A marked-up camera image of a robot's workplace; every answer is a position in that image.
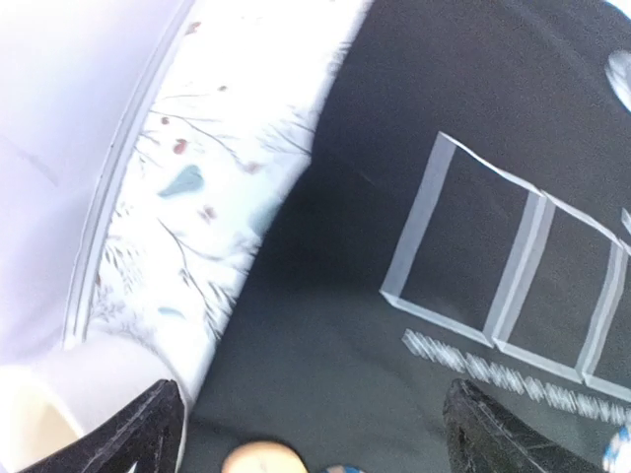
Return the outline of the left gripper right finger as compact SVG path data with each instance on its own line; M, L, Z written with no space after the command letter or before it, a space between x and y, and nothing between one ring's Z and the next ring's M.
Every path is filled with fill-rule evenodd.
M473 382L457 378L444 402L453 472L578 472L580 457L542 435Z

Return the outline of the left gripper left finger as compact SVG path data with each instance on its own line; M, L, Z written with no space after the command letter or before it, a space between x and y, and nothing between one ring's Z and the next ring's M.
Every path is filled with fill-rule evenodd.
M184 420L177 383L161 379L93 432L25 471L174 473Z

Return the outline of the orange big blind button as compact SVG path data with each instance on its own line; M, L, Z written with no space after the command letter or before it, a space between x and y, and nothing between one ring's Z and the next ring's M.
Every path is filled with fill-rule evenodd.
M225 458L222 473L307 473L301 457L290 447L272 441L238 446Z

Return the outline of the blue white poker chip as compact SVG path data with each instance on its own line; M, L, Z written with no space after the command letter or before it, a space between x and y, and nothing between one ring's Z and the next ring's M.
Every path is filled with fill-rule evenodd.
M625 425L611 438L602 457L602 468L608 473L631 472L630 426Z

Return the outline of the clear acrylic dealer button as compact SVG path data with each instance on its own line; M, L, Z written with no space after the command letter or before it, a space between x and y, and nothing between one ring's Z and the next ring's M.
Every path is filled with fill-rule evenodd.
M631 110L630 70L629 51L617 50L608 56L605 66L606 78L614 94L628 111Z

